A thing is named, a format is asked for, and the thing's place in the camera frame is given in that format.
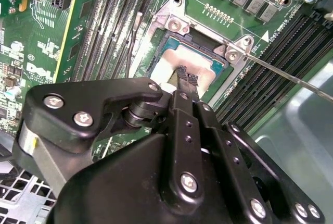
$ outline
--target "screw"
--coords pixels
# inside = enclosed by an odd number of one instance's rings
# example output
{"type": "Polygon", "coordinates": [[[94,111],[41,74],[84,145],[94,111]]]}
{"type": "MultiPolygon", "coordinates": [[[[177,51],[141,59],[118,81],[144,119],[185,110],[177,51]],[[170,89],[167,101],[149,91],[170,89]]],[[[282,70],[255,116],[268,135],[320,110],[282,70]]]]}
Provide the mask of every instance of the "screw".
{"type": "Polygon", "coordinates": [[[158,88],[154,83],[150,83],[149,87],[150,87],[151,90],[158,91],[158,88]]]}
{"type": "Polygon", "coordinates": [[[297,212],[304,218],[306,218],[308,216],[307,212],[305,211],[305,208],[299,204],[299,203],[296,203],[295,204],[295,207],[297,209],[297,212]]]}
{"type": "Polygon", "coordinates": [[[230,61],[234,61],[238,57],[238,53],[236,51],[229,51],[225,54],[226,58],[230,61]]]}
{"type": "Polygon", "coordinates": [[[206,111],[210,111],[210,107],[207,104],[203,104],[202,106],[206,111]]]}
{"type": "Polygon", "coordinates": [[[239,128],[236,125],[231,124],[231,127],[234,131],[239,132],[239,128]]]}
{"type": "Polygon", "coordinates": [[[317,209],[316,209],[314,206],[309,205],[308,208],[309,208],[309,210],[310,210],[310,213],[311,213],[314,217],[316,217],[316,218],[320,218],[320,214],[319,214],[319,212],[317,211],[317,209]]]}
{"type": "Polygon", "coordinates": [[[49,95],[44,98],[44,104],[49,108],[58,109],[63,106],[63,100],[58,96],[49,95]]]}
{"type": "Polygon", "coordinates": [[[189,175],[188,173],[184,173],[181,176],[181,184],[183,188],[189,192],[189,193],[194,193],[197,191],[197,182],[194,179],[193,176],[189,175]]]}
{"type": "Polygon", "coordinates": [[[251,207],[252,207],[254,213],[258,217],[265,218],[265,216],[266,216],[265,208],[261,205],[261,203],[258,200],[252,199],[251,200],[251,207]]]}
{"type": "Polygon", "coordinates": [[[178,22],[176,22],[176,21],[172,22],[171,29],[176,30],[176,29],[178,29],[178,27],[179,27],[179,23],[178,22]]]}
{"type": "Polygon", "coordinates": [[[185,100],[188,99],[188,96],[187,96],[185,93],[181,93],[181,97],[182,97],[183,99],[185,99],[185,100]]]}
{"type": "Polygon", "coordinates": [[[89,127],[93,124],[93,118],[86,112],[78,112],[74,115],[74,122],[82,127],[89,127]]]}

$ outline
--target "dimm slot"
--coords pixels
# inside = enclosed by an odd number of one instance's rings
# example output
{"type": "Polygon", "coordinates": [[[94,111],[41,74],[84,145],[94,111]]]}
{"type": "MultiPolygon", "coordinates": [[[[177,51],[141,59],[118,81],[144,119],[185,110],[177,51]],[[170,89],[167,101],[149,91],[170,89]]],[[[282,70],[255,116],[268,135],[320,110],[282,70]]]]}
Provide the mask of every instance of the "dimm slot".
{"type": "MultiPolygon", "coordinates": [[[[146,13],[148,11],[148,7],[151,4],[152,0],[139,0],[138,4],[141,5],[140,9],[138,11],[140,11],[142,13],[142,18],[144,18],[146,16],[146,13]]],[[[132,27],[133,24],[135,23],[136,18],[133,18],[131,25],[129,26],[128,32],[127,32],[127,37],[124,39],[123,43],[121,44],[120,50],[118,51],[118,55],[116,57],[116,60],[119,60],[114,68],[114,72],[112,72],[112,76],[111,78],[117,78],[120,75],[120,72],[124,69],[124,67],[126,66],[126,58],[122,58],[122,57],[127,57],[128,55],[128,51],[129,48],[127,46],[127,42],[129,41],[129,37],[132,37],[131,33],[132,33],[132,27]]]]}
{"type": "MultiPolygon", "coordinates": [[[[328,44],[326,44],[323,48],[321,48],[322,50],[330,50],[333,48],[333,40],[331,40],[328,44]]],[[[313,64],[309,65],[309,66],[305,66],[304,69],[301,71],[300,73],[300,77],[304,77],[308,72],[310,72],[310,70],[314,67],[314,65],[316,63],[318,63],[325,55],[327,54],[327,51],[323,51],[321,52],[318,56],[316,56],[316,58],[313,58],[313,64]]],[[[287,81],[288,85],[284,86],[283,88],[286,91],[290,91],[293,87],[294,87],[294,83],[287,81]]],[[[282,98],[284,96],[283,91],[281,91],[279,93],[279,97],[282,98]]],[[[248,120],[248,122],[243,123],[244,125],[246,125],[246,129],[247,131],[250,130],[252,127],[254,127],[254,125],[257,123],[258,120],[260,120],[262,117],[264,117],[267,113],[267,109],[264,108],[260,113],[256,114],[256,116],[252,119],[252,120],[248,120]]]]}
{"type": "Polygon", "coordinates": [[[99,25],[98,35],[94,41],[94,48],[93,52],[89,55],[91,61],[88,63],[84,74],[84,80],[89,81],[91,79],[94,80],[94,70],[96,66],[99,66],[100,63],[103,63],[104,55],[103,51],[105,46],[105,42],[107,38],[110,38],[113,34],[113,25],[116,23],[118,16],[119,16],[119,7],[118,10],[116,9],[117,6],[122,6],[121,1],[123,0],[109,0],[108,6],[103,16],[102,23],[99,25]]]}
{"type": "Polygon", "coordinates": [[[82,81],[84,77],[84,71],[87,67],[88,62],[90,61],[89,57],[91,56],[92,52],[91,41],[96,38],[98,27],[103,17],[107,1],[108,0],[95,0],[94,2],[94,8],[88,18],[88,31],[82,44],[83,47],[79,52],[78,59],[75,64],[75,71],[73,73],[71,81],[82,81]]]}
{"type": "MultiPolygon", "coordinates": [[[[291,60],[292,62],[290,64],[288,64],[288,68],[285,70],[285,72],[290,73],[290,74],[295,74],[295,76],[300,77],[299,72],[297,72],[297,69],[300,68],[298,65],[299,62],[306,60],[306,58],[304,58],[304,57],[307,57],[307,59],[310,59],[308,65],[311,66],[310,62],[313,61],[311,59],[311,55],[312,55],[312,52],[310,51],[310,49],[312,48],[311,46],[318,46],[318,43],[322,42],[325,38],[326,37],[322,37],[322,35],[318,36],[317,39],[314,40],[314,44],[306,46],[306,48],[302,51],[302,53],[300,55],[297,55],[295,59],[292,60],[291,58],[289,58],[289,60],[291,60]]],[[[269,79],[269,81],[266,81],[266,84],[267,84],[267,86],[269,85],[269,87],[266,90],[262,90],[262,93],[261,93],[262,95],[260,98],[257,99],[257,101],[262,102],[262,101],[270,98],[271,95],[276,91],[276,88],[281,88],[281,90],[283,89],[283,87],[281,87],[281,84],[285,82],[284,78],[278,77],[277,74],[273,74],[273,76],[268,77],[268,79],[269,79]]],[[[250,108],[247,109],[247,111],[249,111],[249,112],[258,111],[257,104],[252,104],[250,106],[250,108]]],[[[248,114],[243,114],[243,115],[238,114],[237,116],[235,116],[235,119],[237,119],[238,122],[244,122],[245,119],[248,119],[248,114]]]]}
{"type": "MultiPolygon", "coordinates": [[[[280,34],[278,38],[271,44],[271,48],[268,47],[267,51],[264,51],[264,53],[261,55],[261,59],[272,64],[272,61],[277,56],[279,50],[284,49],[284,47],[288,44],[289,39],[291,39],[297,32],[302,29],[306,21],[306,17],[301,17],[299,20],[293,21],[290,27],[288,27],[288,29],[291,30],[283,34],[283,36],[280,34]]],[[[263,70],[265,69],[260,65],[254,65],[249,73],[240,81],[239,85],[234,89],[232,94],[227,99],[225,99],[223,104],[217,108],[216,117],[218,120],[221,120],[225,117],[225,115],[229,114],[235,104],[238,104],[240,98],[246,93],[247,88],[243,88],[244,84],[248,84],[247,86],[249,86],[250,84],[254,83],[259,78],[263,70]]]]}
{"type": "Polygon", "coordinates": [[[113,67],[119,61],[119,60],[114,59],[115,58],[114,50],[116,48],[117,41],[119,39],[119,36],[121,34],[121,31],[123,30],[123,27],[124,27],[126,21],[128,20],[130,12],[133,9],[135,9],[135,5],[137,4],[137,2],[138,2],[138,0],[126,0],[125,10],[122,11],[122,14],[120,16],[119,22],[116,27],[116,30],[114,31],[114,34],[113,34],[114,37],[111,39],[111,42],[106,51],[105,58],[103,59],[101,69],[98,72],[97,79],[108,79],[112,76],[112,73],[114,71],[113,67]],[[108,68],[110,69],[110,73],[106,76],[106,71],[108,68]]]}
{"type": "MultiPolygon", "coordinates": [[[[319,26],[313,26],[310,25],[308,26],[304,31],[301,31],[301,37],[299,41],[294,41],[291,42],[291,46],[287,49],[287,51],[284,53],[284,55],[279,58],[277,60],[277,62],[274,64],[275,67],[279,68],[279,69],[283,69],[283,67],[292,59],[292,57],[294,56],[295,52],[297,51],[297,49],[299,49],[301,46],[303,46],[305,44],[305,41],[303,41],[303,39],[309,39],[309,36],[311,36],[317,29],[319,28],[319,26]]],[[[297,56],[296,59],[294,60],[294,65],[287,66],[287,69],[284,70],[287,73],[292,73],[293,72],[293,68],[298,66],[298,62],[300,61],[300,59],[302,59],[303,56],[297,56]]],[[[236,119],[245,109],[247,111],[251,111],[252,109],[254,109],[258,104],[254,104],[252,103],[252,101],[254,99],[256,99],[257,101],[261,101],[263,99],[263,97],[267,97],[268,91],[270,90],[270,88],[268,88],[266,90],[266,87],[269,85],[269,83],[277,76],[277,74],[275,74],[274,72],[270,71],[270,70],[266,70],[266,74],[264,76],[261,77],[260,80],[260,89],[256,89],[256,93],[252,96],[251,99],[248,98],[244,98],[243,102],[244,104],[242,104],[241,108],[239,108],[238,110],[233,110],[232,115],[229,115],[228,118],[233,118],[236,119]]]]}
{"type": "MultiPolygon", "coordinates": [[[[324,30],[315,34],[318,29],[318,24],[306,20],[306,23],[303,24],[303,30],[294,34],[293,41],[289,40],[288,44],[284,45],[286,52],[276,59],[274,66],[280,69],[286,66],[285,72],[299,78],[306,75],[331,48],[326,44],[330,40],[329,33],[324,30]],[[307,63],[307,65],[302,67],[300,63],[307,63]]],[[[279,54],[281,53],[279,46],[275,50],[279,54]]],[[[237,105],[234,104],[233,107],[229,108],[231,113],[224,114],[221,123],[232,120],[249,130],[260,119],[260,116],[265,115],[294,86],[292,82],[286,81],[264,68],[258,69],[257,75],[259,77],[249,79],[252,80],[249,85],[240,86],[243,91],[245,89],[246,93],[243,92],[242,96],[237,98],[237,105]]]]}
{"type": "MultiPolygon", "coordinates": [[[[306,30],[304,30],[304,31],[301,31],[301,37],[300,38],[297,38],[297,39],[299,39],[299,41],[294,41],[294,42],[292,42],[292,47],[289,47],[287,50],[292,50],[292,51],[294,51],[295,50],[295,48],[299,48],[299,46],[300,45],[303,45],[304,43],[305,43],[305,41],[304,41],[304,39],[309,39],[309,35],[311,35],[311,32],[313,33],[315,30],[316,30],[316,28],[317,27],[314,27],[312,30],[311,30],[311,27],[312,26],[310,26],[310,27],[307,27],[307,29],[306,30]]],[[[303,59],[303,58],[305,58],[305,56],[297,56],[297,61],[301,61],[301,59],[303,59]]],[[[288,61],[290,61],[291,60],[291,56],[290,57],[287,57],[287,58],[279,58],[278,59],[278,62],[275,64],[275,66],[276,67],[278,67],[279,69],[282,69],[283,68],[283,66],[285,65],[285,64],[287,64],[288,63],[288,61]]],[[[285,72],[288,72],[288,73],[292,73],[293,71],[294,71],[294,68],[296,68],[296,67],[298,67],[298,65],[297,65],[297,63],[295,63],[295,65],[294,66],[290,66],[289,64],[288,64],[288,66],[287,66],[287,69],[285,70],[285,72]]],[[[268,84],[270,83],[270,82],[272,82],[273,81],[273,84],[275,84],[274,83],[274,78],[277,78],[276,79],[276,81],[278,81],[279,80],[279,77],[278,77],[278,75],[276,75],[275,73],[273,73],[272,71],[270,71],[270,70],[266,70],[265,71],[266,72],[266,74],[263,76],[263,77],[261,77],[260,78],[260,80],[258,80],[258,83],[257,84],[254,84],[254,88],[252,88],[252,91],[253,90],[255,90],[255,94],[252,96],[252,98],[251,98],[251,100],[250,101],[248,101],[248,98],[243,98],[242,99],[242,102],[241,102],[241,106],[240,107],[238,107],[238,108],[236,108],[236,109],[234,109],[233,111],[232,111],[232,114],[231,115],[229,115],[229,116],[227,116],[227,118],[226,119],[223,119],[223,121],[228,121],[230,118],[232,118],[232,119],[237,119],[237,117],[246,109],[246,112],[251,112],[251,109],[253,108],[253,107],[256,107],[256,106],[258,106],[258,105],[260,105],[260,103],[256,103],[256,104],[254,104],[254,103],[252,103],[251,104],[251,102],[254,100],[254,99],[256,99],[256,101],[257,102],[261,102],[261,100],[263,99],[263,97],[268,97],[268,95],[269,95],[269,89],[266,89],[266,86],[268,86],[268,84]]]]}

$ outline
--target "bolt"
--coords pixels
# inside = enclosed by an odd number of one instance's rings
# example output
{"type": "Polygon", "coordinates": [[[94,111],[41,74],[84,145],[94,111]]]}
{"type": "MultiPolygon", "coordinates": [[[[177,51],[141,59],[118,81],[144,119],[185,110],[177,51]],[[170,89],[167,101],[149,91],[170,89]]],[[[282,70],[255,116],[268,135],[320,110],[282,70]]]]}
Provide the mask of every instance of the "bolt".
{"type": "Polygon", "coordinates": [[[210,107],[207,104],[203,104],[202,106],[206,111],[210,111],[210,107]]]}
{"type": "Polygon", "coordinates": [[[311,213],[314,217],[316,217],[316,218],[320,218],[320,214],[319,214],[319,212],[317,211],[317,209],[316,209],[314,206],[309,205],[308,208],[309,208],[309,210],[310,210],[310,213],[311,213]]]}
{"type": "Polygon", "coordinates": [[[197,191],[197,182],[194,179],[193,176],[189,175],[188,173],[184,173],[181,176],[181,184],[183,188],[189,192],[189,193],[194,193],[197,191]]]}
{"type": "Polygon", "coordinates": [[[301,204],[296,203],[295,207],[296,207],[297,212],[300,214],[300,216],[302,216],[304,218],[306,218],[308,216],[307,212],[305,211],[305,208],[301,204]]]}
{"type": "Polygon", "coordinates": [[[74,115],[74,122],[82,127],[89,127],[93,124],[93,118],[86,112],[78,112],[74,115]]]}
{"type": "Polygon", "coordinates": [[[158,91],[158,88],[154,83],[150,83],[149,87],[150,87],[151,90],[158,91]]]}
{"type": "Polygon", "coordinates": [[[239,132],[239,128],[236,125],[231,124],[231,127],[234,131],[239,132]]]}
{"type": "Polygon", "coordinates": [[[254,213],[258,217],[265,218],[265,216],[266,216],[265,208],[261,205],[261,203],[258,200],[252,199],[251,200],[251,207],[252,207],[254,213]]]}
{"type": "Polygon", "coordinates": [[[44,98],[44,104],[49,108],[58,109],[63,106],[63,100],[58,96],[49,95],[44,98]]]}

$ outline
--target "metal bracket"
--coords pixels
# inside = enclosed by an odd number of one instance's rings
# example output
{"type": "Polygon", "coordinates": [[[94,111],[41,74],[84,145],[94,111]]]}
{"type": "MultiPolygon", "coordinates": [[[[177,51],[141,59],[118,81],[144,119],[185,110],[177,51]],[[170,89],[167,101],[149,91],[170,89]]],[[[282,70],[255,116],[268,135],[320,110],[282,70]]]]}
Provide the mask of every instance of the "metal bracket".
{"type": "MultiPolygon", "coordinates": [[[[234,45],[241,48],[245,54],[249,54],[251,52],[253,44],[254,38],[251,35],[242,36],[234,43],[234,45]]],[[[246,55],[243,52],[240,52],[238,48],[234,48],[233,45],[221,45],[217,47],[214,52],[218,55],[224,55],[228,62],[230,62],[230,65],[234,68],[234,70],[209,101],[209,106],[211,107],[233,84],[234,80],[248,63],[246,55]]]]}
{"type": "MultiPolygon", "coordinates": [[[[252,36],[245,35],[236,42],[233,42],[186,15],[185,8],[185,0],[168,0],[153,16],[152,22],[148,27],[144,41],[150,42],[157,28],[162,30],[167,29],[180,35],[185,35],[190,32],[191,27],[198,32],[210,37],[211,39],[214,39],[215,41],[221,43],[222,47],[227,46],[227,51],[231,51],[230,55],[232,55],[233,51],[236,51],[237,53],[239,53],[239,59],[241,58],[241,56],[250,53],[254,44],[254,38],[252,36]],[[243,42],[244,39],[249,39],[250,41],[248,43],[245,43],[243,42]]],[[[218,48],[216,49],[215,53],[224,56],[225,52],[220,52],[221,48],[218,48]]],[[[136,71],[140,62],[141,60],[135,60],[133,62],[131,66],[132,74],[136,71]]]]}

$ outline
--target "green circuit board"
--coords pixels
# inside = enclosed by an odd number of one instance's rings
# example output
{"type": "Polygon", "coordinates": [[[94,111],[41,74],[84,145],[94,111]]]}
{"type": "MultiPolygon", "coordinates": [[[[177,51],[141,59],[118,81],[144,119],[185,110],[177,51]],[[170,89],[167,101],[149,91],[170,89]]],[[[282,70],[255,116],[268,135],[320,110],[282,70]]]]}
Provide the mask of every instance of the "green circuit board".
{"type": "MultiPolygon", "coordinates": [[[[0,129],[13,135],[17,131],[24,96],[29,88],[44,83],[80,81],[83,80],[86,72],[88,59],[81,50],[89,30],[93,27],[90,22],[94,19],[94,6],[98,0],[71,0],[71,5],[66,9],[55,7],[52,1],[28,0],[25,11],[0,15],[2,21],[0,129]],[[9,99],[6,92],[13,86],[18,87],[20,93],[15,98],[9,99]]],[[[165,36],[166,30],[156,30],[151,40],[145,42],[145,36],[148,34],[154,15],[168,1],[152,0],[143,17],[138,29],[138,44],[134,49],[136,54],[131,66],[135,77],[147,75],[147,69],[165,36]]],[[[4,8],[8,0],[0,0],[0,2],[4,8]]],[[[121,6],[125,2],[126,0],[119,0],[113,13],[117,10],[121,11],[121,6]]],[[[260,12],[248,12],[245,9],[246,6],[237,5],[235,0],[185,0],[185,14],[230,41],[236,41],[243,35],[252,36],[254,45],[251,54],[260,56],[303,4],[301,0],[264,0],[264,2],[274,7],[274,15],[270,20],[260,18],[260,12]]],[[[133,8],[126,18],[128,21],[134,18],[134,12],[138,10],[135,5],[133,8]]],[[[107,25],[112,26],[114,21],[110,20],[107,25]]],[[[118,33],[128,35],[130,29],[130,26],[124,22],[124,27],[118,33]]],[[[88,76],[89,80],[124,77],[125,60],[121,59],[121,50],[126,49],[124,43],[123,38],[116,39],[114,52],[111,53],[112,58],[106,67],[105,75],[101,78],[97,77],[100,73],[100,66],[97,64],[88,76]]],[[[211,85],[202,100],[208,102],[231,72],[232,68],[226,69],[211,85]]],[[[218,107],[226,96],[226,93],[221,95],[214,108],[218,107]]]]}

